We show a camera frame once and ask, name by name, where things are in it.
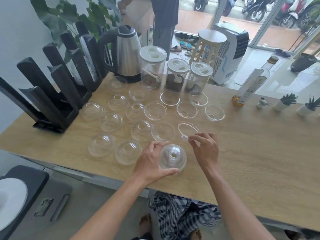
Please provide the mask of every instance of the succulent plant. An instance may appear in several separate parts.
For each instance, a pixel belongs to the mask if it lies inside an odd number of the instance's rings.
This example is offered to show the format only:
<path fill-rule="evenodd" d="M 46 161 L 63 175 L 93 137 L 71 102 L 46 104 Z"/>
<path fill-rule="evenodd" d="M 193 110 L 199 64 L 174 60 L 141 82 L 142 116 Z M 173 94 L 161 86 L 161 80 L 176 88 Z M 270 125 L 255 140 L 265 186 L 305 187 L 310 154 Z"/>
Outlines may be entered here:
<path fill-rule="evenodd" d="M 298 96 L 296 96 L 295 94 L 287 94 L 283 95 L 283 97 L 280 100 L 283 104 L 290 106 L 290 104 L 295 104 L 297 98 Z"/>
<path fill-rule="evenodd" d="M 312 96 L 311 99 L 311 95 L 309 95 L 309 102 L 305 103 L 305 106 L 312 111 L 316 111 L 316 109 L 320 107 L 320 98 L 315 101 L 314 96 Z"/>

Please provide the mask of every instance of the amber liquid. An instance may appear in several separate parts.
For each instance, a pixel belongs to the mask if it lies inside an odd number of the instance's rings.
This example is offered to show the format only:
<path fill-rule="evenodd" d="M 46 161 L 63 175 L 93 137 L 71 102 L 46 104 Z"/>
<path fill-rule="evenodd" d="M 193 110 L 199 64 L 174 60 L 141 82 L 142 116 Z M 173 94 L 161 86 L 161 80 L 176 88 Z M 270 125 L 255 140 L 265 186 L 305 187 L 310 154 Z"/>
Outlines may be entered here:
<path fill-rule="evenodd" d="M 239 100 L 239 98 L 240 98 L 240 96 L 234 95 L 234 96 L 232 97 L 232 104 L 233 104 L 234 106 L 242 107 L 244 104 L 237 103 L 237 101 Z"/>

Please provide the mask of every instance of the black trash bin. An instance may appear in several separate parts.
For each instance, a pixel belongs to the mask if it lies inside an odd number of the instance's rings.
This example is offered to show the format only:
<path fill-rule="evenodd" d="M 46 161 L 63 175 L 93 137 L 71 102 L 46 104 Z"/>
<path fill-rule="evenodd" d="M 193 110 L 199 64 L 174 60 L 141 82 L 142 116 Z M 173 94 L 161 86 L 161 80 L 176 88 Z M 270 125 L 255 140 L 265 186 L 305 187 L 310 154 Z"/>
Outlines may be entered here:
<path fill-rule="evenodd" d="M 313 55 L 302 53 L 290 66 L 292 72 L 302 72 L 309 68 L 312 64 L 315 64 L 317 58 Z"/>

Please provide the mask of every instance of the checkered cloth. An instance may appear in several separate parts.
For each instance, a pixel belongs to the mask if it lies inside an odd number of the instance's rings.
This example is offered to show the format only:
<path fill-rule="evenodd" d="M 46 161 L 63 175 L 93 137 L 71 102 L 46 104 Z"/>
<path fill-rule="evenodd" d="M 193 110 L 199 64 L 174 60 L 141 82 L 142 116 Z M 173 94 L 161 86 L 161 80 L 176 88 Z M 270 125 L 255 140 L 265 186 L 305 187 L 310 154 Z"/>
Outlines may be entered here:
<path fill-rule="evenodd" d="M 199 225 L 213 228 L 221 219 L 217 206 L 171 194 L 158 192 L 147 205 L 158 216 L 162 240 L 181 240 Z"/>

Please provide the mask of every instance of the gray shirt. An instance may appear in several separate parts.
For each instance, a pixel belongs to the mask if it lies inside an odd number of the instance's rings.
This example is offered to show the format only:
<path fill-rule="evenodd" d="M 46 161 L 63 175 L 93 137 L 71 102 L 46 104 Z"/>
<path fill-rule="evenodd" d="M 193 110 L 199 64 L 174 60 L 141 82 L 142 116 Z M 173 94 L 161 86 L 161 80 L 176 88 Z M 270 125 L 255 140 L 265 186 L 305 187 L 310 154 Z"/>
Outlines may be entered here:
<path fill-rule="evenodd" d="M 172 27 L 178 24 L 179 0 L 151 0 L 154 26 Z"/>

